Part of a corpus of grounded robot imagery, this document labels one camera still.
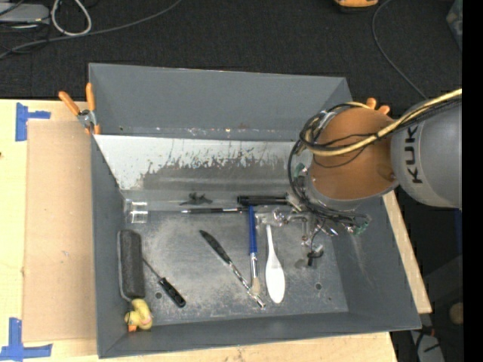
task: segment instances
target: plastic spoon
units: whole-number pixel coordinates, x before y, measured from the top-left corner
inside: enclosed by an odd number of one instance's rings
[[[266,289],[274,303],[280,303],[285,294],[285,276],[275,248],[273,247],[272,226],[266,225],[266,239],[269,245],[269,255],[266,258],[265,282]]]

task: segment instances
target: wire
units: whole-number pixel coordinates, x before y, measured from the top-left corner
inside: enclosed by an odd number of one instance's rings
[[[8,7],[7,9],[3,10],[2,12],[0,12],[0,17],[2,17],[3,15],[7,14],[10,11],[13,11],[15,8],[17,8],[19,5],[21,5],[24,1],[25,0],[19,0],[14,5],[12,5],[12,6]]]
[[[325,143],[324,145],[320,145],[315,142],[315,140],[313,139],[312,129],[309,129],[308,127],[313,127],[313,125],[317,121],[323,121],[323,119],[327,116],[326,112],[319,113],[315,117],[312,117],[309,122],[307,122],[306,126],[302,129],[302,131],[300,132],[300,140],[305,145],[305,147],[315,155],[331,157],[335,155],[343,155],[346,153],[354,152],[357,149],[364,148],[371,143],[387,137],[389,134],[396,132],[402,127],[407,127],[409,122],[417,120],[418,117],[420,119],[421,116],[424,116],[426,113],[432,111],[434,108],[441,108],[440,104],[442,102],[461,96],[462,92],[462,89],[458,89],[448,94],[441,95],[440,97],[437,97],[433,100],[426,101],[425,103],[423,103],[423,105],[411,110],[407,114],[403,115],[399,120],[394,121],[390,125],[379,130],[377,133],[373,133],[369,137],[366,137],[349,145],[329,146],[330,144],[332,144],[332,142]]]
[[[75,38],[84,38],[85,36],[101,35],[101,34],[105,34],[105,33],[109,33],[109,32],[119,31],[121,29],[129,28],[131,26],[136,26],[137,24],[144,23],[148,20],[154,19],[158,16],[161,16],[161,15],[171,11],[173,8],[175,8],[177,5],[179,5],[179,3],[181,3],[181,2],[182,2],[182,0],[176,0],[175,3],[173,3],[169,7],[165,8],[164,10],[159,11],[156,14],[153,14],[153,15],[148,16],[148,17],[144,17],[143,19],[136,20],[134,22],[127,23],[127,24],[124,24],[124,25],[121,25],[121,26],[112,27],[112,28],[108,28],[108,29],[101,29],[101,30],[98,30],[98,31],[85,33],[85,34],[82,34],[82,35],[58,36],[56,38],[47,38],[47,39],[43,39],[43,40],[32,41],[30,43],[25,43],[25,44],[13,47],[9,51],[4,52],[3,54],[0,54],[0,60],[4,59],[7,56],[12,55],[12,54],[21,54],[22,53],[21,50],[23,50],[24,48],[36,47],[36,46],[41,45],[41,44],[46,45],[47,43],[54,43],[56,41],[71,40],[71,39],[75,39]]]
[[[79,8],[81,8],[81,11],[84,13],[85,18],[87,19],[87,26],[84,29],[84,31],[81,31],[81,32],[70,32],[70,31],[66,31],[64,28],[62,28],[59,25],[59,23],[57,22],[56,13],[57,13],[57,9],[59,8],[59,3],[61,1],[62,0],[55,0],[54,5],[53,5],[52,10],[51,10],[51,19],[52,19],[52,23],[54,24],[54,27],[60,33],[62,33],[63,35],[67,35],[67,36],[77,36],[77,35],[85,35],[85,34],[88,34],[91,31],[91,29],[92,29],[92,19],[91,19],[91,15],[89,14],[88,10],[81,3],[80,0],[74,0],[74,2],[79,6]]]
[[[400,76],[402,76],[402,78],[404,78],[404,80],[409,83],[409,85],[417,91],[417,93],[422,96],[424,99],[428,99],[428,97],[426,95],[424,95],[424,93],[412,82],[409,80],[409,78],[400,70],[400,68],[397,67],[397,65],[394,64],[394,62],[392,62],[390,60],[390,58],[387,56],[386,52],[384,52],[383,48],[381,47],[380,43],[379,43],[379,40],[377,39],[377,35],[376,35],[376,17],[377,15],[379,14],[380,10],[382,8],[384,8],[386,5],[388,5],[390,2],[392,2],[393,0],[387,0],[385,1],[384,3],[382,3],[378,9],[376,9],[376,11],[374,12],[374,16],[372,17],[372,35],[374,37],[374,40],[376,42],[376,45],[378,46],[380,52],[383,54],[383,56],[386,58],[386,60],[389,62],[389,64],[394,67],[394,69],[399,73]]]
[[[299,186],[298,181],[296,181],[292,176],[292,161],[295,153],[298,151],[302,141],[298,140],[295,142],[290,155],[288,156],[287,172],[288,172],[288,182],[290,187],[297,197],[298,201],[310,211],[319,222],[324,223],[326,219],[330,219],[335,223],[348,224],[350,226],[355,225],[358,229],[363,229],[365,225],[369,223],[371,218],[367,214],[355,213],[349,211],[332,210],[323,204],[316,204],[310,201],[309,197],[306,195],[302,187]]]

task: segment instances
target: gray bin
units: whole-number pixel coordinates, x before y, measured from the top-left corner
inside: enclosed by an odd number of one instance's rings
[[[310,116],[352,100],[345,78],[93,63],[89,80],[103,131],[91,145],[100,357],[420,328],[382,199],[360,206],[372,217],[362,235],[319,238],[325,254],[312,268],[302,225],[274,228],[287,288],[280,305],[263,289],[263,311],[198,233],[210,232],[249,280],[246,214],[180,213],[193,192],[214,207],[288,190],[291,146]],[[127,218],[136,202],[147,204],[145,223]],[[150,331],[127,333],[123,320],[121,229],[141,234],[145,257],[186,299],[185,308],[156,299],[162,290],[145,269]],[[264,285],[264,225],[257,237]]]

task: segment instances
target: yellow toy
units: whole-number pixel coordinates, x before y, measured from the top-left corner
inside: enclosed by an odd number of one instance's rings
[[[134,332],[138,327],[141,330],[149,330],[152,327],[152,314],[147,303],[144,299],[133,299],[131,304],[134,310],[124,316],[128,331]]]

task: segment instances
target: cardboard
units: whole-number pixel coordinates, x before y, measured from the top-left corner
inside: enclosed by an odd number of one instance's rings
[[[29,121],[23,341],[95,338],[90,139]]]

